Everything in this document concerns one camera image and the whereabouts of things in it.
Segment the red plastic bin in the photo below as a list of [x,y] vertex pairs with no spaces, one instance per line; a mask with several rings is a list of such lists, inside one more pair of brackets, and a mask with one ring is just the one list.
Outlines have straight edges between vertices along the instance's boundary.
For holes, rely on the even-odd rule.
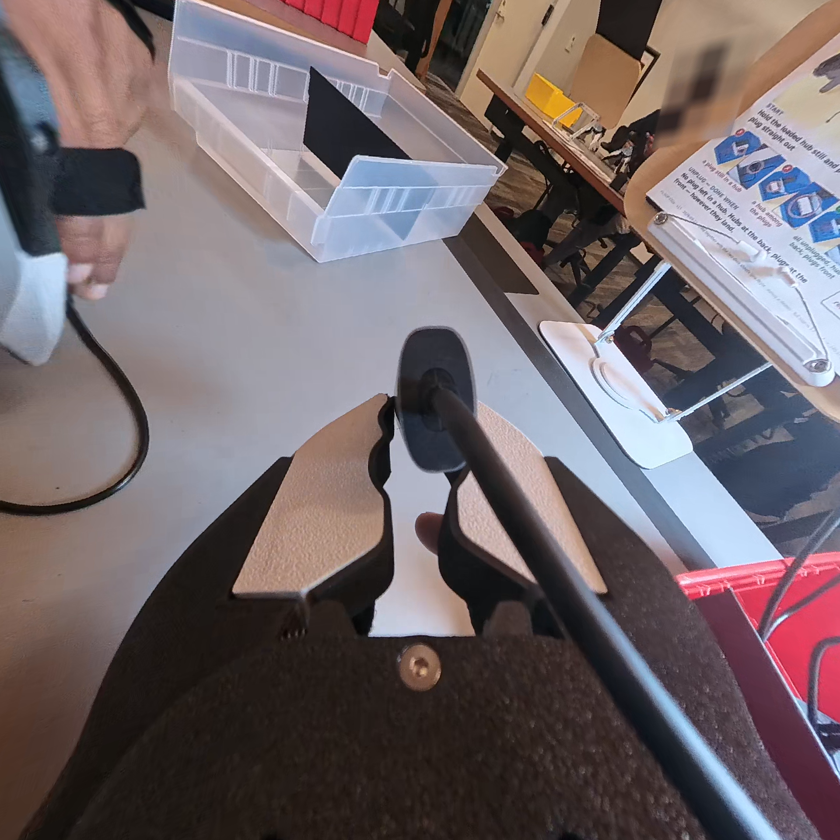
[[675,577],[706,618],[737,678],[764,744],[780,770],[795,781],[810,774],[838,780],[838,747],[827,748],[807,716],[812,651],[838,635],[838,553],[819,553],[797,571],[778,615],[809,599],[770,638],[759,637],[760,618],[792,559],[749,563]]

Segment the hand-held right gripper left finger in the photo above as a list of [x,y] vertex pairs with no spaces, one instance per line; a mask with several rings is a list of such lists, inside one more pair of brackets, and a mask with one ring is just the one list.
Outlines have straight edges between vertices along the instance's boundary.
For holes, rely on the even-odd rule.
[[393,400],[376,394],[302,444],[233,585],[238,599],[369,612],[392,582]]

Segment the person's left hand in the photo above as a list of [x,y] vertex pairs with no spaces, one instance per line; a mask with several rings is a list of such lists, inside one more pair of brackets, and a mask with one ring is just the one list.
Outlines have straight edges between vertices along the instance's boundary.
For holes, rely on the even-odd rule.
[[155,48],[134,2],[11,1],[2,16],[43,73],[56,109],[51,196],[67,285],[103,299],[144,208],[140,162],[127,150],[148,106]]

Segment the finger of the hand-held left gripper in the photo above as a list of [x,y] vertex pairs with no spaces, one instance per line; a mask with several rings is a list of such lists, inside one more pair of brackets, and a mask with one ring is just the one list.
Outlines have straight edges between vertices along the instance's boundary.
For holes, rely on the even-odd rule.
[[17,360],[45,364],[56,349],[67,299],[67,258],[53,224],[45,252],[21,245],[7,205],[1,200],[1,345]]

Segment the clear plastic bin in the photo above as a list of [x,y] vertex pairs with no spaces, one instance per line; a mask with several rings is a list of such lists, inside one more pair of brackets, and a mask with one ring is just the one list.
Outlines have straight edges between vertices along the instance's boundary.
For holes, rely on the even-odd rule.
[[432,101],[447,162],[444,186],[426,194],[427,203],[396,190],[336,191],[326,206],[316,202],[298,173],[312,67],[355,86],[383,89],[389,75],[414,86],[398,69],[383,75],[372,60],[213,4],[175,3],[173,109],[312,258],[327,263],[459,234],[507,166]]

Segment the grey usb hub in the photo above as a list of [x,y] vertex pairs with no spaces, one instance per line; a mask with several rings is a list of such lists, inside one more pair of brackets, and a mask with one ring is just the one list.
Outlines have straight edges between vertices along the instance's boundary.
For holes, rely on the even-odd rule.
[[427,473],[448,474],[466,460],[434,410],[430,394],[436,388],[456,394],[476,415],[472,364],[459,334],[446,327],[416,329],[397,367],[395,414],[414,464]]

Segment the wooden document stand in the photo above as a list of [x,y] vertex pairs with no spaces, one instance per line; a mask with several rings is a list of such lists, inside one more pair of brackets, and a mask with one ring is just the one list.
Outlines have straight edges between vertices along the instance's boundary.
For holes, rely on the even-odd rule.
[[615,128],[634,94],[642,71],[641,62],[595,34],[585,43],[574,72],[569,97],[583,111],[574,136],[591,126]]

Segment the far red bin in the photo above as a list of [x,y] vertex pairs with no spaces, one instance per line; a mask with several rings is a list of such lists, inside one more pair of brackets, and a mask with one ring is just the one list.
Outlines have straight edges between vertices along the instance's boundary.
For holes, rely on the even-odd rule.
[[353,40],[367,44],[379,1],[283,1]]

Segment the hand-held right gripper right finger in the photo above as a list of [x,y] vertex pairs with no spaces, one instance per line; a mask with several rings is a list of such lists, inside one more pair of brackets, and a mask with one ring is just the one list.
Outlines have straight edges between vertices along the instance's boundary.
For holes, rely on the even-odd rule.
[[[593,593],[606,594],[607,585],[541,450],[482,402],[477,406],[477,419],[583,581]],[[514,601],[525,603],[533,612],[541,601],[534,576],[468,468],[450,489],[438,568],[471,614],[491,614],[499,602]]]

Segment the instruction sheet on stand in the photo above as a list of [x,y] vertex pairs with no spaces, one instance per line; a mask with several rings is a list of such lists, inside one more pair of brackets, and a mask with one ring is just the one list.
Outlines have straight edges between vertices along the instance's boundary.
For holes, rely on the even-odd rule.
[[[777,371],[838,422],[839,2],[747,65],[742,24],[674,65],[655,151],[627,185],[625,216],[659,262],[608,323],[539,332],[623,452],[654,469],[687,455],[688,415]],[[669,272],[758,353],[747,373],[667,407],[618,330]]]

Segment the black bin divider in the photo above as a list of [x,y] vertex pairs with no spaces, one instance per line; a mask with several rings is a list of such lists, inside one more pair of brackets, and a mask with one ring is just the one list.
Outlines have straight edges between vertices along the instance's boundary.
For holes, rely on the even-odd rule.
[[317,203],[336,191],[396,190],[423,204],[445,185],[435,106],[399,75],[383,82],[355,86],[310,69],[298,173]]

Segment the yellow plastic bin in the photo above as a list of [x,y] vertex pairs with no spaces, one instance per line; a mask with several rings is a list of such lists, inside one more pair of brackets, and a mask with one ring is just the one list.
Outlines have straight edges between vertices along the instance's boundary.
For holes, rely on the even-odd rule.
[[525,90],[525,98],[541,112],[545,122],[554,126],[571,130],[583,113],[581,108],[572,108],[573,100],[539,73],[532,75]]

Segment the wooden work table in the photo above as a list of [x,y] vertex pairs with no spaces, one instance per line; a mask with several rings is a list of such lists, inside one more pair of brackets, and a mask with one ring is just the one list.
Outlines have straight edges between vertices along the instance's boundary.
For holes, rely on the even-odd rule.
[[520,99],[485,71],[478,70],[476,77],[491,93],[485,118],[500,135],[496,150],[499,161],[506,163],[512,153],[520,154],[543,175],[550,187],[558,187],[569,171],[576,172],[602,199],[621,215],[627,215],[626,188],[613,189],[616,174],[593,152],[573,140],[567,131],[552,128],[530,102]]

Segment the black backpack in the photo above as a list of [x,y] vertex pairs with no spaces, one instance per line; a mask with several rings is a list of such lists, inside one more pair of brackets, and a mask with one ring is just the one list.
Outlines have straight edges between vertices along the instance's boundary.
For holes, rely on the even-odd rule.
[[537,266],[543,268],[544,246],[553,225],[549,217],[538,208],[531,208],[524,213],[516,214],[510,207],[497,206],[492,209],[492,212],[500,219]]

